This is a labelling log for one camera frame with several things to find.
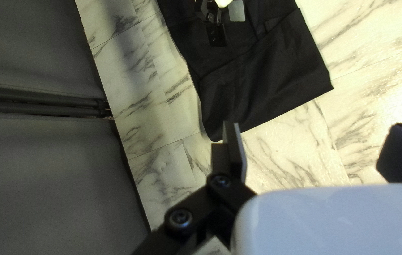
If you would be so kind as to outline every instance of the marble floor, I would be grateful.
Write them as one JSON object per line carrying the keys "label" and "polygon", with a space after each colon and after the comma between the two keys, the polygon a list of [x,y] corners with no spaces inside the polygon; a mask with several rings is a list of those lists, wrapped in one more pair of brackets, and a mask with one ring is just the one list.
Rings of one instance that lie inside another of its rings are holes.
{"label": "marble floor", "polygon": [[[76,0],[153,229],[204,185],[210,141],[184,59],[155,0]],[[402,122],[402,0],[296,0],[334,90],[242,133],[247,185],[385,183],[375,162]],[[212,240],[198,254],[228,252]]]}

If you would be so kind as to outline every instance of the black garment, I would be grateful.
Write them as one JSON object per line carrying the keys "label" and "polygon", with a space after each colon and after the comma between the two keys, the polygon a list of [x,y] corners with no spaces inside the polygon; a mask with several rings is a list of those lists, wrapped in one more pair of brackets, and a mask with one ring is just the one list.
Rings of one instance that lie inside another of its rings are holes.
{"label": "black garment", "polygon": [[223,13],[227,47],[211,47],[194,0],[157,0],[187,61],[205,131],[221,140],[224,120],[246,131],[333,89],[293,0],[245,0],[245,22]]}

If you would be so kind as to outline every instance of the white robot part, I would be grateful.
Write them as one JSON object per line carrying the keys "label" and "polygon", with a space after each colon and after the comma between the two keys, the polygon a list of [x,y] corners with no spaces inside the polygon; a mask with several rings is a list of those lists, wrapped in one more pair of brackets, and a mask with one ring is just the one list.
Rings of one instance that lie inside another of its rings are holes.
{"label": "white robot part", "polygon": [[233,0],[215,0],[219,8],[227,7]]}
{"label": "white robot part", "polygon": [[234,255],[402,255],[402,184],[258,195],[241,209]]}

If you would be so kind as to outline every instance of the screw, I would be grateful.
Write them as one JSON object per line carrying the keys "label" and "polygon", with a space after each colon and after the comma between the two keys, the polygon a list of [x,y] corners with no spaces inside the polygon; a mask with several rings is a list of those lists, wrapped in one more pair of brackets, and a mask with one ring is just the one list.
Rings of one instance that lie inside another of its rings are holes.
{"label": "screw", "polygon": [[212,14],[211,12],[207,15],[207,20],[209,20],[210,22],[214,22],[214,14]]}
{"label": "screw", "polygon": [[231,184],[231,179],[227,177],[226,175],[217,175],[212,178],[212,181],[214,182],[215,185],[222,187],[222,188],[227,188]]}
{"label": "screw", "polygon": [[192,219],[191,212],[185,209],[174,210],[169,217],[170,225],[176,229],[187,227],[192,222]]}

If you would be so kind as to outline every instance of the white marble tile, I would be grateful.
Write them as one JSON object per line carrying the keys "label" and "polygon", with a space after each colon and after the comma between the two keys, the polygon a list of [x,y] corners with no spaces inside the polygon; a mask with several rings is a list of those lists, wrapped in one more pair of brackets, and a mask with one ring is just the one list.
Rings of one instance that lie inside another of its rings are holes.
{"label": "white marble tile", "polygon": [[160,11],[156,0],[132,0],[132,2],[140,21]]}
{"label": "white marble tile", "polygon": [[402,0],[296,0],[332,79],[402,52]]}
{"label": "white marble tile", "polygon": [[140,25],[159,75],[164,75],[175,67],[188,72],[186,63],[170,36],[161,12],[144,20]]}
{"label": "white marble tile", "polygon": [[76,0],[91,49],[139,23],[131,0]]}
{"label": "white marble tile", "polygon": [[212,172],[210,167],[211,141],[205,132],[182,139],[188,162],[198,187],[205,185],[206,177]]}
{"label": "white marble tile", "polygon": [[242,134],[246,184],[257,193],[350,185],[323,113],[310,101]]}
{"label": "white marble tile", "polygon": [[354,183],[384,183],[375,169],[391,125],[402,122],[402,53],[333,81],[317,99]]}
{"label": "white marble tile", "polygon": [[204,130],[201,102],[188,73],[164,92],[181,138]]}
{"label": "white marble tile", "polygon": [[180,139],[139,26],[93,54],[129,159]]}
{"label": "white marble tile", "polygon": [[161,13],[140,25],[181,138],[202,131],[198,95],[187,65],[175,48]]}
{"label": "white marble tile", "polygon": [[152,229],[163,223],[168,208],[196,191],[181,141],[128,161]]}

